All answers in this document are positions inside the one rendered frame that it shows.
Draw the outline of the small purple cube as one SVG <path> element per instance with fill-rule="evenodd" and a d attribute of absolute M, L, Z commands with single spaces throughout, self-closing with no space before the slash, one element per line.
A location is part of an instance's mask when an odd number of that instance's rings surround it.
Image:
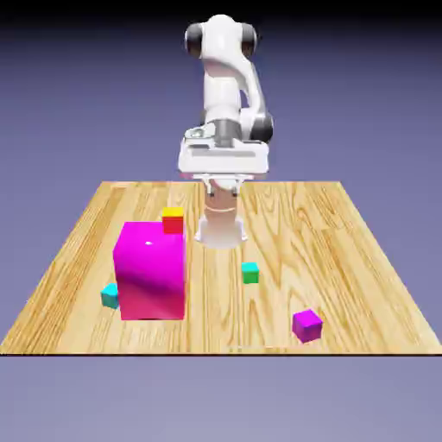
<path fill-rule="evenodd" d="M 320 339 L 322 329 L 323 320 L 312 309 L 293 315 L 292 331 L 303 344 Z"/>

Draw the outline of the small green cube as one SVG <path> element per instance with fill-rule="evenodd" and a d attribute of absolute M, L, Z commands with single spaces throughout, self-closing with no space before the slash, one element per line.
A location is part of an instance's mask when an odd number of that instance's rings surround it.
<path fill-rule="evenodd" d="M 260 270 L 256 262 L 243 262 L 241 265 L 243 284 L 257 284 Z"/>

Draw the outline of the small red cube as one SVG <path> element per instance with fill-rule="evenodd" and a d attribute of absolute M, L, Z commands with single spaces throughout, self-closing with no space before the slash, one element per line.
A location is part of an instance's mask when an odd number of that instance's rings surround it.
<path fill-rule="evenodd" d="M 165 234 L 182 234 L 184 230 L 184 209 L 168 206 L 162 209 L 161 222 Z"/>

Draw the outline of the large magenta box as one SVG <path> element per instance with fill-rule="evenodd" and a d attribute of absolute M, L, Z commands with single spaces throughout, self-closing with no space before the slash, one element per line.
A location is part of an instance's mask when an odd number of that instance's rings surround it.
<path fill-rule="evenodd" d="M 161 222 L 126 222 L 113 250 L 123 320 L 182 320 L 186 310 L 186 237 Z"/>

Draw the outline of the small cyan cube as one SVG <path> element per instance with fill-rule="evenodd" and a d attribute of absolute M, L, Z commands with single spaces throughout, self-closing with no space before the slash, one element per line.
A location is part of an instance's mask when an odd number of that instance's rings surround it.
<path fill-rule="evenodd" d="M 100 292 L 102 306 L 118 309 L 118 290 L 116 283 L 107 284 Z"/>

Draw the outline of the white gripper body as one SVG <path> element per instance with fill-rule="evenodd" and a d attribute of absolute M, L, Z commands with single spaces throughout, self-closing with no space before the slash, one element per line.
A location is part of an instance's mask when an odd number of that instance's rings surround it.
<path fill-rule="evenodd" d="M 216 147 L 212 139 L 189 139 L 180 145 L 178 169 L 183 174 L 263 175 L 268 172 L 268 145 L 233 139 Z"/>

